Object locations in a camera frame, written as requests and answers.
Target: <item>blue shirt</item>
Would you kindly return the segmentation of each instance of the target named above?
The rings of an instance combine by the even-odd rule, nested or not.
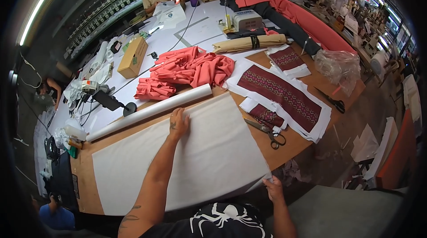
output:
[[[38,214],[41,222],[54,230],[74,230],[74,214],[63,207],[57,208],[55,213],[51,214],[49,205],[44,205]]]

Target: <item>tattoo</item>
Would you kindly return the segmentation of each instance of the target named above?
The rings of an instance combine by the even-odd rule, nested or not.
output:
[[[132,207],[132,209],[131,209],[131,211],[132,211],[133,209],[139,209],[139,208],[141,208],[141,206],[133,206],[133,207]],[[127,214],[127,215],[125,215],[125,217],[122,219],[122,222],[120,223],[120,226],[119,226],[119,233],[121,233],[121,232],[122,232],[122,229],[123,229],[123,228],[127,228],[126,226],[124,226],[124,225],[123,225],[123,223],[124,223],[125,221],[128,221],[128,220],[139,220],[139,217],[137,217],[137,216],[135,216],[135,215],[131,215],[131,214]]]
[[[176,130],[176,129],[175,129],[175,126],[176,126],[176,122],[171,122],[171,123],[170,123],[170,127],[169,127],[169,129],[171,129],[171,130]]]

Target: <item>maroon patterned fabric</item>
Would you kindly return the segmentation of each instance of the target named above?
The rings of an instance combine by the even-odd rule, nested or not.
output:
[[[277,113],[265,108],[263,105],[258,104],[254,107],[249,114],[254,117],[260,124],[273,129],[274,126],[280,127],[284,123],[284,119],[280,118]]]
[[[303,92],[256,65],[246,70],[238,86],[257,92],[278,104],[307,132],[316,125],[322,108]]]
[[[291,70],[304,64],[302,59],[290,46],[286,49],[275,52],[274,54],[270,54],[269,56],[282,71]]]

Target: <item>white table surface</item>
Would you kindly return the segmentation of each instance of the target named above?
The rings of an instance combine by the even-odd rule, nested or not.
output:
[[[176,27],[173,29],[159,29],[156,32],[154,32],[151,37],[147,38],[148,49],[146,54],[156,52],[157,55],[160,55],[170,50],[179,40],[179,38],[176,37],[174,34],[179,33],[182,35],[184,33],[183,29],[185,29],[185,27],[187,26],[194,9],[196,9],[196,11],[194,12],[193,17],[191,19],[191,23],[190,23],[191,26],[187,29],[183,37],[187,42],[187,44],[190,44],[191,46],[199,46],[200,48],[206,50],[207,52],[211,52],[214,49],[212,46],[213,43],[227,40],[227,37],[220,31],[220,28],[217,26],[218,21],[220,19],[224,19],[225,13],[226,13],[225,7],[220,5],[219,0],[208,2],[208,3],[201,3],[201,5],[196,8],[191,7],[189,2],[187,2],[186,5],[187,5],[187,8],[185,10],[185,14],[187,17],[186,20],[178,23]],[[229,14],[232,13],[232,10],[227,8],[227,13]],[[149,18],[147,21],[149,21],[149,23],[147,23],[142,28],[143,31],[149,32],[149,30],[157,27],[157,26],[154,26],[154,23],[156,22],[156,17]],[[277,26],[275,26],[275,24],[273,24],[269,20],[264,20],[263,22],[267,27],[274,26],[278,28]],[[127,43],[130,40],[130,38],[131,36],[128,36],[125,43]],[[180,41],[173,50],[182,49],[184,47],[187,47],[187,46],[185,45],[185,43],[183,43],[183,41]],[[239,58],[244,58],[245,56],[254,54],[262,50],[265,50],[265,49],[251,50],[248,52],[235,53],[235,54],[226,53],[224,55],[227,55],[234,60],[238,60]],[[122,57],[123,56],[120,56],[120,53],[117,53],[115,54],[112,60],[114,61],[113,75],[108,81],[106,81],[106,84],[110,88],[115,86],[116,89],[119,89],[120,87],[122,87],[128,81],[131,80],[131,79],[125,79],[122,75],[120,75],[120,73],[117,72],[117,67],[120,64]],[[95,56],[92,58],[91,61],[89,61],[85,65],[84,68],[89,67],[92,61],[94,60],[94,58]],[[143,60],[140,72],[152,67],[154,65],[154,61],[155,60],[151,56],[146,56]],[[149,76],[150,76],[150,72],[147,71],[146,73],[142,74],[138,78],[147,78]],[[123,104],[127,104],[129,102],[135,102],[137,106],[140,106],[145,102],[142,102],[134,98],[137,85],[138,85],[138,79],[135,79],[131,83],[126,85],[124,88],[122,88],[120,91],[115,93],[114,96],[117,98],[118,101],[122,102]],[[49,127],[49,131],[52,134],[56,128],[64,127],[65,121],[70,118],[68,106],[67,104],[64,104],[62,102],[62,99],[63,97],[61,97],[60,99],[60,104],[52,120],[52,123],[50,124],[50,127]],[[97,105],[98,105],[97,102],[92,103],[92,108],[96,107]],[[90,103],[85,103],[83,106],[82,114],[85,114],[89,111],[90,111]],[[113,122],[117,118],[120,118],[122,115],[123,115],[122,108],[118,108],[115,111],[110,111],[107,108],[99,106],[98,108],[96,108],[94,111],[90,113],[89,118],[83,127],[85,128],[86,132],[96,131],[108,125],[109,123]],[[86,121],[86,117],[87,116],[82,117],[81,123],[84,123]]]

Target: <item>black scissors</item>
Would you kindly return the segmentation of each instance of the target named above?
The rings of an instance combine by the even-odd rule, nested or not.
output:
[[[319,93],[322,94],[323,97],[325,97],[331,104],[334,105],[334,107],[341,112],[342,114],[345,113],[345,105],[344,102],[341,100],[334,100],[331,97],[329,97],[327,94],[325,94],[324,92],[322,92],[321,90],[317,89],[316,87],[314,87],[316,90],[319,91]]]
[[[270,137],[270,140],[271,140],[271,143],[270,143],[271,148],[277,150],[279,148],[279,145],[285,145],[286,144],[285,137],[283,135],[281,135],[281,134],[273,133],[272,129],[267,128],[266,126],[261,125],[261,124],[259,124],[257,122],[250,121],[250,120],[248,120],[246,118],[245,118],[245,122],[248,123],[248,124],[250,124],[250,125],[252,125],[252,126],[254,126],[255,128],[263,131],[264,133],[268,134],[268,136]],[[276,137],[281,137],[280,140],[283,140],[283,142],[279,142],[278,140],[276,140]]]

